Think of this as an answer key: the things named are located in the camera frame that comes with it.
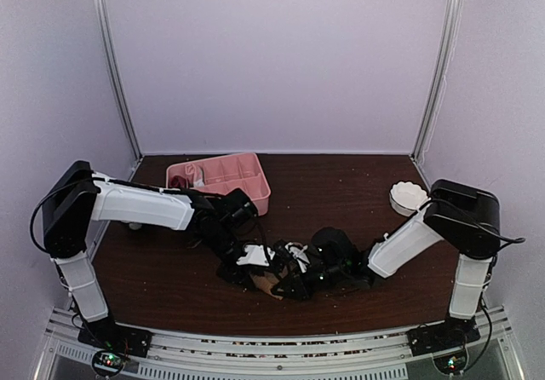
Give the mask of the pink patterned sock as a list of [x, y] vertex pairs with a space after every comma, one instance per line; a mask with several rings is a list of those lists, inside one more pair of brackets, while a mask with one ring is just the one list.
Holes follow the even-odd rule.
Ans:
[[204, 187], [206, 185], [204, 168], [201, 164], [187, 164], [184, 172], [189, 187]]

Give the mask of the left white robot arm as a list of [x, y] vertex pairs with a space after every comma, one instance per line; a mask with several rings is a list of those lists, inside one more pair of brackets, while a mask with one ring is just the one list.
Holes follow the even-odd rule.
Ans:
[[36, 205], [31, 222], [43, 218], [43, 237], [33, 244], [49, 255], [64, 278], [90, 336], [104, 349], [123, 340], [87, 254], [91, 222], [124, 222], [193, 231], [221, 260], [227, 273], [245, 279], [250, 266], [263, 261], [260, 246], [245, 244], [237, 228], [255, 220], [257, 209], [239, 188], [228, 194], [195, 189], [147, 186], [95, 172], [76, 161]]

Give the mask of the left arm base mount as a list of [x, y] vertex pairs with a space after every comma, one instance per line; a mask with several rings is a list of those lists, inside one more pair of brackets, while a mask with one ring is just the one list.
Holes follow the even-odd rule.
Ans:
[[119, 326], [112, 340], [100, 340], [89, 330], [82, 328], [79, 342], [97, 348], [91, 357], [91, 368], [100, 377], [114, 377], [136, 362], [147, 357], [152, 333], [143, 329]]

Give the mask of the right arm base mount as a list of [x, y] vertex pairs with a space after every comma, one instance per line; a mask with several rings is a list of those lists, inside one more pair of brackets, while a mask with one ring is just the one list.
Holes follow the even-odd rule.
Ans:
[[431, 355], [440, 373], [456, 376], [469, 366], [467, 346], [480, 339], [480, 332], [475, 319], [447, 319], [419, 325], [406, 336], [413, 357]]

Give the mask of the tan ribbed sock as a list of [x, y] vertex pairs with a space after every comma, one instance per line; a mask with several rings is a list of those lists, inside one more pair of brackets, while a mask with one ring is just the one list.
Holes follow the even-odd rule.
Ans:
[[273, 273], [265, 272], [263, 275], [252, 273], [250, 277], [252, 279], [254, 286], [259, 291], [262, 291], [266, 295], [278, 300], [284, 299], [283, 295], [273, 294], [273, 287], [280, 282], [280, 280]]

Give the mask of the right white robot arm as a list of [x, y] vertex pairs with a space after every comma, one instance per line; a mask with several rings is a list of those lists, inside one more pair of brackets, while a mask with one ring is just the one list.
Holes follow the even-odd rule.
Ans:
[[438, 326], [436, 337], [451, 348], [469, 333], [468, 320], [476, 314], [500, 250], [499, 232], [500, 205], [494, 194], [440, 179], [404, 223], [367, 250], [359, 250], [343, 230], [334, 227], [321, 228], [305, 246], [277, 242], [271, 293], [307, 300], [317, 290], [345, 282], [368, 290], [444, 241], [457, 249], [459, 258], [449, 319]]

